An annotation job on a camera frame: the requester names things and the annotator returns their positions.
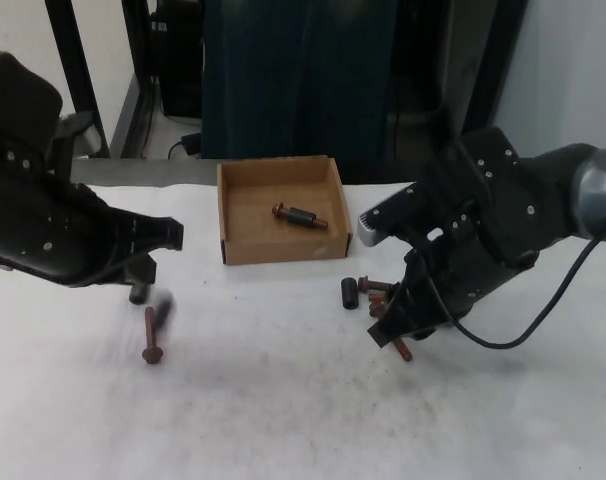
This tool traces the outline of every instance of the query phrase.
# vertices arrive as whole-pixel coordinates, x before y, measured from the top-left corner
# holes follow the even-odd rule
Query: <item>black pole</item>
[[[499,0],[461,133],[490,126],[501,99],[528,0]]]
[[[94,125],[101,135],[101,150],[92,156],[109,158],[110,149],[96,103],[72,0],[45,0],[45,6],[50,17],[70,95],[72,95],[74,109],[77,112],[92,112]]]

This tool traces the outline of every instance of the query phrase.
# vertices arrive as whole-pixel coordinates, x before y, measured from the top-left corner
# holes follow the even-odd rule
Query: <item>bolt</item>
[[[387,305],[384,303],[378,303],[378,304],[373,303],[370,305],[370,316],[371,317],[381,320],[383,318],[383,316],[385,315],[385,312],[387,312]],[[405,344],[403,339],[397,338],[392,343],[394,344],[394,347],[399,352],[399,354],[401,355],[403,360],[405,360],[406,362],[412,361],[414,356],[412,355],[412,352],[410,352],[410,349],[407,348],[407,345]]]
[[[412,355],[412,352],[410,352],[410,349],[407,348],[407,345],[405,344],[405,342],[402,339],[397,338],[392,343],[394,343],[396,350],[401,354],[401,357],[403,357],[403,360],[405,360],[406,362],[412,361],[414,356]]]
[[[313,213],[302,212],[302,211],[299,211],[298,213],[305,214],[303,223],[300,222],[300,218],[298,218],[299,215],[293,214],[293,212],[289,208],[285,208],[283,206],[283,202],[279,203],[278,205],[274,205],[272,207],[272,214],[274,214],[274,216],[276,218],[284,218],[290,223],[302,225],[302,226],[308,227],[308,228],[319,228],[321,230],[327,230],[327,227],[328,227],[327,222],[324,220],[319,220],[318,218],[316,218],[316,215],[314,215]]]
[[[385,298],[384,293],[370,293],[370,295],[368,296],[368,300],[372,303],[382,303],[385,302],[387,299]]]
[[[156,344],[156,333],[154,332],[154,308],[145,309],[145,336],[147,337],[147,348],[143,350],[143,359],[148,365],[156,365],[163,358],[163,350]]]
[[[359,292],[361,292],[361,293],[367,293],[369,290],[387,292],[392,288],[392,284],[384,283],[384,282],[373,282],[373,281],[369,280],[367,278],[367,276],[365,276],[365,277],[359,278],[358,287],[359,287]]]
[[[385,303],[371,303],[370,304],[370,317],[380,320],[387,311],[387,305]]]

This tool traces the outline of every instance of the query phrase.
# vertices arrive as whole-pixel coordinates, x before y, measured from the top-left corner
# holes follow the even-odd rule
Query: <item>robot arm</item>
[[[498,128],[463,136],[360,217],[366,245],[396,236],[413,247],[370,334],[380,346],[425,339],[572,235],[606,240],[606,150],[577,144],[521,159]]]
[[[183,226],[111,208],[70,183],[72,157],[97,151],[100,139],[91,114],[59,119],[61,106],[53,86],[0,53],[0,268],[140,291],[156,277],[149,252],[181,250]]]

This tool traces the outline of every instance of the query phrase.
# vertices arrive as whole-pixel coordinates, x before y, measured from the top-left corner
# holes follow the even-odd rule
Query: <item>dark curtain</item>
[[[396,0],[208,0],[203,156],[383,160]]]

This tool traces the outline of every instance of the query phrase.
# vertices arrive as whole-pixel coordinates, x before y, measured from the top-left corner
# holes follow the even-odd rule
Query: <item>black cable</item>
[[[392,144],[392,154],[394,155],[394,161],[398,162],[399,157],[397,156],[396,152],[397,152],[397,144],[399,141],[399,121],[401,119],[401,105],[400,105],[401,102],[399,100],[399,79],[398,78],[394,82],[394,85],[396,87],[396,93],[395,93],[396,117],[394,119],[394,142]]]
[[[545,320],[547,318],[547,316],[554,309],[554,307],[556,307],[556,304],[559,303],[559,300],[561,300],[561,298],[565,294],[565,291],[570,286],[570,283],[572,283],[572,280],[574,280],[574,277],[578,273],[579,269],[583,266],[583,263],[585,263],[585,260],[587,260],[587,257],[590,256],[590,253],[592,253],[592,251],[597,247],[597,245],[599,243],[601,243],[602,238],[603,237],[595,238],[594,240],[590,241],[590,243],[587,244],[587,246],[583,249],[583,251],[579,254],[579,256],[576,258],[576,260],[570,267],[570,270],[567,272],[567,275],[565,275],[565,278],[561,282],[561,285],[556,290],[556,292],[554,293],[554,295],[552,296],[550,301],[547,303],[547,305],[545,305],[543,310],[541,310],[541,313],[539,313],[537,315],[537,317],[534,319],[532,324],[525,330],[525,332],[523,332],[523,334],[520,337],[518,337],[516,340],[513,340],[508,343],[492,343],[492,342],[488,342],[488,341],[483,340],[482,338],[474,335],[467,328],[465,328],[463,325],[461,325],[461,322],[454,319],[452,317],[452,315],[450,315],[450,312],[448,311],[447,307],[443,303],[443,300],[441,299],[441,295],[439,295],[438,291],[436,290],[436,286],[432,282],[432,278],[428,276],[430,288],[432,289],[433,293],[435,294],[435,298],[437,299],[439,308],[441,309],[442,313],[445,315],[445,318],[448,321],[452,322],[452,324],[463,335],[465,335],[467,338],[472,340],[474,343],[481,345],[482,347],[485,347],[485,348],[490,348],[492,350],[509,350],[511,348],[515,348],[515,347],[518,347],[519,345],[521,345],[528,338],[530,338],[530,335],[532,335],[537,328],[539,328],[541,323],[543,323],[543,320]]]
[[[152,56],[156,57],[156,55],[154,55],[154,48],[158,48],[159,45],[159,0],[156,0],[156,30],[153,32],[154,36],[156,37],[155,42],[152,44]],[[150,132],[152,131],[152,119],[154,118],[154,108],[156,107],[156,75],[154,75],[154,72],[152,74],[152,111],[150,112],[150,119],[147,123],[147,132],[145,134],[145,141],[143,142],[143,148],[141,149],[141,152],[143,153],[143,155],[145,156],[145,149],[147,147],[147,142],[150,139]]]
[[[174,149],[176,147],[178,147],[179,145],[183,145],[182,141],[178,141],[176,142],[174,145],[172,145],[172,147],[170,148],[170,151],[167,152],[167,159],[170,160],[172,158],[172,152],[174,151]]]

